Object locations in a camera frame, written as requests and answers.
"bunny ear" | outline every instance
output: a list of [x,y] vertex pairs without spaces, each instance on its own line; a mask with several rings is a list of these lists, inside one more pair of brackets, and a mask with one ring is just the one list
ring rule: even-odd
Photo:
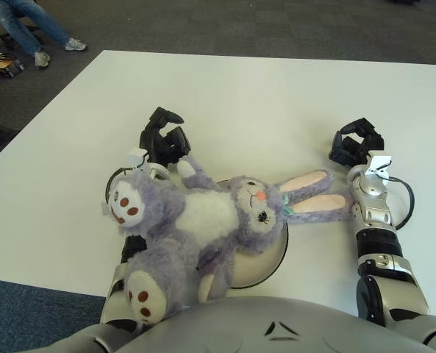
[[313,171],[282,182],[277,187],[280,193],[286,195],[290,203],[294,204],[327,190],[331,181],[332,175],[328,171]]
[[317,195],[291,206],[285,206],[288,223],[328,222],[347,219],[350,214],[349,195]]

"purple plush toy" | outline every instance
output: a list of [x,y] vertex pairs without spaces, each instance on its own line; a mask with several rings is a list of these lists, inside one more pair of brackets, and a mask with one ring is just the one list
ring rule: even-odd
[[187,278],[197,269],[198,300],[224,297],[235,252],[264,252],[284,222],[336,221],[349,214],[346,197],[323,194],[331,182],[325,171],[278,185],[238,176],[221,187],[190,156],[177,170],[186,191],[135,170],[118,178],[108,200],[124,234],[146,239],[147,250],[129,261],[125,276],[140,323],[156,324],[180,311]]

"white plush belly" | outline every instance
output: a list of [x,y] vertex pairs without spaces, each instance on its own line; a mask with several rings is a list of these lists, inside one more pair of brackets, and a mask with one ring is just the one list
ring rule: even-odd
[[185,210],[176,220],[176,227],[195,235],[203,249],[207,244],[227,236],[239,225],[234,201],[228,193],[207,191],[185,197]]

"blue carpet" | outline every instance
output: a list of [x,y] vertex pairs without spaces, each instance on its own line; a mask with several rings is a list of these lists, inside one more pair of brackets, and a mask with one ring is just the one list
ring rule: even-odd
[[0,353],[48,346],[97,324],[104,300],[0,281]]

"black cable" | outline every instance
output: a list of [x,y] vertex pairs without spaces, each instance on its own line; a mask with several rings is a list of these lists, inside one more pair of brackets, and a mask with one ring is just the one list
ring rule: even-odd
[[108,179],[107,187],[105,188],[105,201],[106,201],[106,203],[108,203],[108,196],[110,195],[110,186],[111,186],[111,184],[112,184],[113,179],[114,179],[117,175],[119,175],[119,174],[121,174],[121,173],[123,173],[123,172],[125,172],[125,174],[126,174],[126,171],[132,171],[132,168],[119,168],[119,169],[118,169],[115,173],[113,173],[112,176]]
[[[143,164],[146,162],[146,157],[149,156],[149,152],[146,152],[143,156],[143,162],[140,165],[137,165],[135,169],[138,169],[139,167],[142,167]],[[112,174],[112,176],[108,179],[107,187],[105,188],[105,201],[108,203],[108,196],[110,194],[110,186],[112,184],[113,179],[121,174],[124,173],[126,175],[126,171],[132,171],[132,168],[119,168],[115,173]]]
[[393,160],[390,160],[388,164],[384,164],[378,168],[376,168],[377,171],[380,171],[383,168],[389,167],[392,164]]
[[384,178],[379,174],[376,174],[376,176],[383,180],[389,180],[390,182],[400,182],[407,189],[407,192],[409,193],[409,200],[410,200],[409,212],[407,213],[404,220],[402,220],[402,222],[396,226],[396,230],[400,230],[403,226],[407,224],[407,222],[410,220],[410,217],[412,217],[412,214],[414,212],[414,205],[415,205],[414,191],[412,190],[410,185],[407,184],[404,180],[400,180],[399,178],[395,178],[394,176],[391,176],[389,178]]

